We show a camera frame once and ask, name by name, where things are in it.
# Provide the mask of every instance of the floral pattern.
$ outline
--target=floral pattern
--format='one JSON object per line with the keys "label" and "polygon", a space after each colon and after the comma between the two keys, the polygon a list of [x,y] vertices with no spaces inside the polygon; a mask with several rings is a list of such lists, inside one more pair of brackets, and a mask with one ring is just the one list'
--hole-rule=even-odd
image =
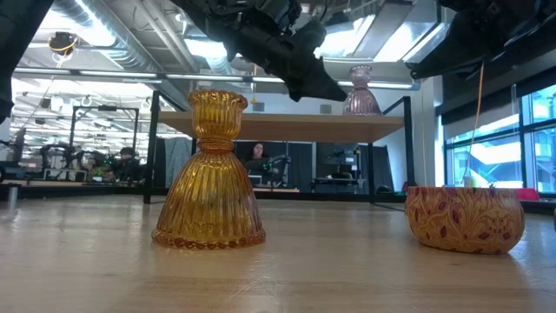
{"label": "floral pattern", "polygon": [[417,240],[443,250],[507,253],[525,228],[515,190],[413,187],[405,211]]}

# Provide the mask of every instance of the amber glass candle holder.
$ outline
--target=amber glass candle holder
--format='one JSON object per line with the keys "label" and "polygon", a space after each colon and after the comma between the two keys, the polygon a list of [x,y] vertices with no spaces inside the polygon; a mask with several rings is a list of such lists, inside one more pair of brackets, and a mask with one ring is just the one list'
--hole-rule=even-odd
{"label": "amber glass candle holder", "polygon": [[226,249],[265,241],[247,171],[232,153],[247,99],[197,90],[188,98],[201,152],[174,181],[153,240],[179,249]]}

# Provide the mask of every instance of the vase rim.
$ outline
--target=vase rim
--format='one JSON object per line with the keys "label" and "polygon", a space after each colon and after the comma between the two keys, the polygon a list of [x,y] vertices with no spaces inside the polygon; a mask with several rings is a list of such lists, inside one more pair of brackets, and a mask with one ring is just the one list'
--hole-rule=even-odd
{"label": "vase rim", "polygon": [[241,109],[245,109],[247,108],[247,98],[237,94],[233,91],[227,91],[227,90],[193,90],[191,92],[189,92],[189,96],[188,96],[188,103],[191,103],[195,101],[194,97],[203,95],[203,94],[210,94],[210,93],[217,93],[217,94],[221,94],[221,95],[228,95],[230,98],[232,98],[232,100],[238,99],[241,102],[240,108]]}
{"label": "vase rim", "polygon": [[355,65],[354,67],[349,69],[349,71],[354,71],[354,70],[358,70],[358,69],[365,69],[365,70],[372,71],[373,67],[371,65]]}

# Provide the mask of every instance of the person sitting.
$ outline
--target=person sitting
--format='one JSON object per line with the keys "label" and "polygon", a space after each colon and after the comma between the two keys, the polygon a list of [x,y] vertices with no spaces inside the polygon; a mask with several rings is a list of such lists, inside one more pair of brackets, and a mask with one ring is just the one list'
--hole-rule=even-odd
{"label": "person sitting", "polygon": [[270,156],[264,152],[264,145],[262,143],[256,143],[253,149],[248,153],[243,161],[243,166],[249,173],[249,175],[260,175],[263,178],[263,182],[268,182],[273,180],[273,175],[279,173],[277,168],[268,169],[265,164],[268,163]]}
{"label": "person sitting", "polygon": [[142,179],[142,168],[135,152],[130,147],[120,150],[120,159],[112,164],[115,178],[120,182],[138,181]]}

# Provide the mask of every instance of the pink glass vase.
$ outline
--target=pink glass vase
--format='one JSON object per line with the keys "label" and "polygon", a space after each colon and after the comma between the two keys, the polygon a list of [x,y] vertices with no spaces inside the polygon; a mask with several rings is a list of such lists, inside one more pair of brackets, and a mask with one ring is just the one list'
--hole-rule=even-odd
{"label": "pink glass vase", "polygon": [[368,82],[371,81],[372,67],[368,65],[358,65],[351,68],[349,75],[354,83],[354,89],[347,98],[344,107],[344,115],[381,117],[382,112],[373,93],[368,89]]}

